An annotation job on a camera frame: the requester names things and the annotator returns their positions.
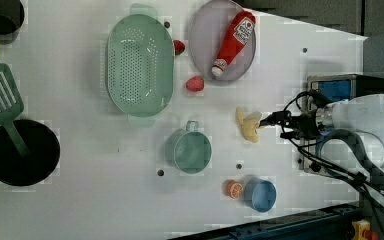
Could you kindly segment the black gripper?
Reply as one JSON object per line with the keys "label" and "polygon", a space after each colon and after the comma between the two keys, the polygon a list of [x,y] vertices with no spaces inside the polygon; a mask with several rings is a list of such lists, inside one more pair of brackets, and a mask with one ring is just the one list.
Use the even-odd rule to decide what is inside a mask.
{"label": "black gripper", "polygon": [[289,128],[290,132],[280,134],[280,137],[283,139],[314,140],[319,137],[314,111],[302,113],[299,116],[292,116],[290,111],[273,112],[268,117],[262,119],[260,125],[281,125],[281,127]]}

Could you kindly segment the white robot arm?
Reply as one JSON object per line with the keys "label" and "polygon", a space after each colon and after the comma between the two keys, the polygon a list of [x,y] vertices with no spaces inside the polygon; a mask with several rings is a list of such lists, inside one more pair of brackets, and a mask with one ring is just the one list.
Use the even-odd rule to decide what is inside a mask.
{"label": "white robot arm", "polygon": [[298,94],[313,99],[315,108],[294,116],[286,109],[270,114],[259,125],[287,128],[283,139],[314,140],[323,146],[341,140],[357,162],[369,173],[369,180],[355,174],[354,181],[367,184],[384,196],[384,94],[371,94],[351,100],[330,101],[315,90]]}

